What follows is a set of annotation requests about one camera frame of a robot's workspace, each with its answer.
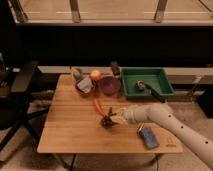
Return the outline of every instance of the orange carrot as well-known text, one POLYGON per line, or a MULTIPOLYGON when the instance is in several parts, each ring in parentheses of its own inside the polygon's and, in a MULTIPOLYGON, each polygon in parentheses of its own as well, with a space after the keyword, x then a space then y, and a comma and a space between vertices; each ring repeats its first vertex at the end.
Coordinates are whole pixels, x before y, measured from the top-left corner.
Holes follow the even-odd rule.
POLYGON ((98 112, 99 112, 102 116, 106 116, 105 112, 103 111, 103 109, 102 109, 102 107, 101 107, 101 104, 100 104, 99 100, 95 98, 95 99, 93 100, 93 102, 94 102, 94 105, 95 105, 96 109, 98 110, 98 112))

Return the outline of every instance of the wooden table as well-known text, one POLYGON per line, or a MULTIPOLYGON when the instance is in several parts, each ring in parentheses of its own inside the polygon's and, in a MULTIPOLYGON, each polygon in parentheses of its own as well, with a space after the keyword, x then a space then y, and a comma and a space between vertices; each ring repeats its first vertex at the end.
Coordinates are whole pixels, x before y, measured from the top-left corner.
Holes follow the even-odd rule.
POLYGON ((169 131, 154 123, 152 127, 160 146, 148 150, 136 131, 138 125, 116 125, 104 128, 101 116, 93 105, 98 98, 103 109, 117 110, 131 104, 147 102, 126 101, 121 93, 105 96, 100 90, 89 97, 81 97, 74 87, 71 75, 61 75, 47 115, 38 146, 39 153, 180 153, 180 141, 169 131))

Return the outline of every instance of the green tray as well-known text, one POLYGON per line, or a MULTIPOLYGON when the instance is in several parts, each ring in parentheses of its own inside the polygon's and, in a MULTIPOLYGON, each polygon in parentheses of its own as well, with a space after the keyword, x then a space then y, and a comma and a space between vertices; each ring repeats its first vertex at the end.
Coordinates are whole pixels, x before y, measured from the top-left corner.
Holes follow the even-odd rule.
POLYGON ((152 97, 145 91, 136 90, 135 83, 139 80, 152 86, 163 97, 174 95, 174 90, 162 68, 122 68, 121 76, 127 99, 152 97))

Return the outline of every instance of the chair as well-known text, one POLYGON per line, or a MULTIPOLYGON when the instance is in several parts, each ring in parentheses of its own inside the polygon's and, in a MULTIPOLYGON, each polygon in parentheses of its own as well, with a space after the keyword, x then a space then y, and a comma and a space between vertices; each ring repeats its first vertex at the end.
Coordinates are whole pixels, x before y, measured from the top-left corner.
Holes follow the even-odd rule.
POLYGON ((44 109, 28 113, 33 99, 31 95, 33 79, 39 71, 37 65, 37 61, 29 61, 18 73, 14 73, 13 68, 0 72, 0 130, 10 128, 3 140, 0 140, 0 152, 21 126, 39 141, 38 134, 28 122, 48 112, 48 109, 44 109))

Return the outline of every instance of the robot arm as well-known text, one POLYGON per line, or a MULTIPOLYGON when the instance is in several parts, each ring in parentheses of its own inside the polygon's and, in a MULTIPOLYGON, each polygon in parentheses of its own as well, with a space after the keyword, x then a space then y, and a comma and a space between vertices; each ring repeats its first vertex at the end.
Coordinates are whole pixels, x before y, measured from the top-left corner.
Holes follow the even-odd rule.
POLYGON ((187 125, 180 122, 166 104, 130 106, 124 110, 123 117, 129 124, 153 121, 171 131, 204 163, 213 169, 213 142, 187 125))

